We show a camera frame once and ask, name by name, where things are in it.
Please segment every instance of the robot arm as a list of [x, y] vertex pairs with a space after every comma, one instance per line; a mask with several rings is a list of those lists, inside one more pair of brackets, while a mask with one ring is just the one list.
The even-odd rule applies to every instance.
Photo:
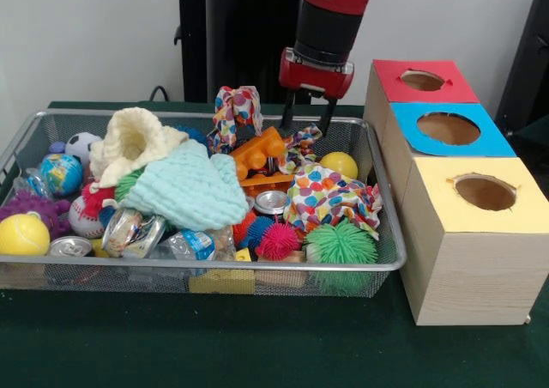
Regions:
[[329, 102], [319, 126], [326, 134], [337, 100], [353, 80], [354, 67], [347, 60], [368, 1], [304, 0], [294, 48], [281, 57], [279, 79], [288, 88], [283, 128], [290, 126], [295, 94], [304, 88]]

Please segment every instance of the white wall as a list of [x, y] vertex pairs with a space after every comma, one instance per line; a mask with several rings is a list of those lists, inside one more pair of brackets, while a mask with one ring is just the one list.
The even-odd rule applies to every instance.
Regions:
[[[495, 113], [532, 0], [371, 0], [348, 104], [363, 104], [372, 58], [457, 61]], [[178, 0], [0, 0], [1, 148], [51, 100], [181, 99]]]
[[532, 0], [371, 0], [345, 101], [364, 103], [373, 58], [453, 59], [495, 115]]
[[156, 84], [181, 99], [178, 9], [178, 0], [0, 0], [3, 123], [15, 128], [51, 100], [145, 100]]

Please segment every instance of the red box top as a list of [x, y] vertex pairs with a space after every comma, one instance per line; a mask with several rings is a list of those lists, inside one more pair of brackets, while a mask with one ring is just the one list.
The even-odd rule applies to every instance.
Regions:
[[479, 103], [451, 60], [374, 60], [389, 102]]

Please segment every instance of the black cable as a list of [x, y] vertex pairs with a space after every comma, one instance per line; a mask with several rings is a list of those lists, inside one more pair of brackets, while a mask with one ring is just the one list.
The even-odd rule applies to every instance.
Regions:
[[156, 88], [153, 89], [153, 92], [151, 93], [151, 95], [149, 96], [148, 100], [149, 101], [153, 101], [154, 100], [154, 97], [156, 96], [156, 94], [158, 93], [158, 91], [160, 91], [162, 93], [162, 95], [164, 96], [164, 100], [166, 102], [169, 102], [170, 101], [170, 98], [168, 97], [168, 93], [167, 91], [164, 89], [163, 86], [159, 85], [157, 86]]

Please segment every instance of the mint green cloth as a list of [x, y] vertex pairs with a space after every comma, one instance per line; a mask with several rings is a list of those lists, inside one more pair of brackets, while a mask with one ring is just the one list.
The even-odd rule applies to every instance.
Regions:
[[195, 140], [149, 163], [120, 206], [163, 216], [175, 227], [193, 231], [237, 224], [248, 211], [234, 159], [208, 158], [206, 147]]

